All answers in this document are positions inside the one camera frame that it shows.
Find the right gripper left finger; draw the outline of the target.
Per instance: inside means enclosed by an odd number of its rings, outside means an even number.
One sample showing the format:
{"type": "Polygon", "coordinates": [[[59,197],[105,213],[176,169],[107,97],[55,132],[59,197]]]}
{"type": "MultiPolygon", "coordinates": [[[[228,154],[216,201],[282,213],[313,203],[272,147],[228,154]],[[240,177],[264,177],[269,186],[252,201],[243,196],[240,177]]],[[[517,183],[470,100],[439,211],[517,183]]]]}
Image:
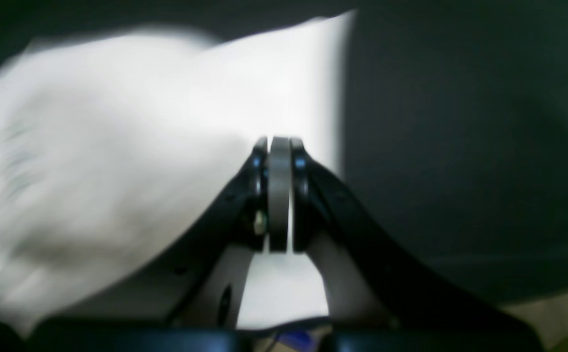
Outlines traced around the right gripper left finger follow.
{"type": "Polygon", "coordinates": [[[260,138],[189,229],[127,278],[44,324],[60,333],[236,330],[255,253],[287,247],[291,139],[260,138]]]}

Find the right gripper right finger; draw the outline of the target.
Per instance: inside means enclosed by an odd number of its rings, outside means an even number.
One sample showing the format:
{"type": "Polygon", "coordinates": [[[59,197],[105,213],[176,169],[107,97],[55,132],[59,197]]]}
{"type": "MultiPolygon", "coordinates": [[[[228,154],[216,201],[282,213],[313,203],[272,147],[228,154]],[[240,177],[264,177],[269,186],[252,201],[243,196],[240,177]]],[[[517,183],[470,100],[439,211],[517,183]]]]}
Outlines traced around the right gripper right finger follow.
{"type": "Polygon", "coordinates": [[[290,145],[293,248],[306,252],[321,274],[338,326],[536,337],[523,321],[403,249],[339,178],[310,157],[301,139],[290,145]]]}

